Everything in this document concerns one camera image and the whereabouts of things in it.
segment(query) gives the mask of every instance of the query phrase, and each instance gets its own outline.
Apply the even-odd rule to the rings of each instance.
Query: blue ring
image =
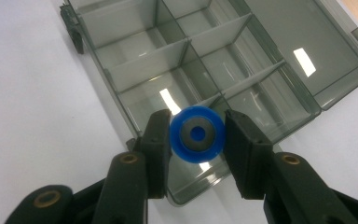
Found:
[[[187,148],[180,137],[180,131],[183,124],[191,118],[201,117],[211,122],[215,130],[215,138],[212,145],[204,151],[194,151]],[[171,122],[170,141],[173,151],[185,161],[201,163],[210,161],[220,154],[225,141],[225,124],[220,117],[205,106],[191,106],[182,110]]]

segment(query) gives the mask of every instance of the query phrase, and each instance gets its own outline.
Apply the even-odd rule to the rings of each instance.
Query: translucent plastic organizer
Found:
[[[222,119],[247,114],[278,143],[358,85],[358,49],[314,1],[67,4],[134,136],[155,111],[204,105]],[[168,198],[183,205],[229,174],[223,155],[195,164],[173,154]]]

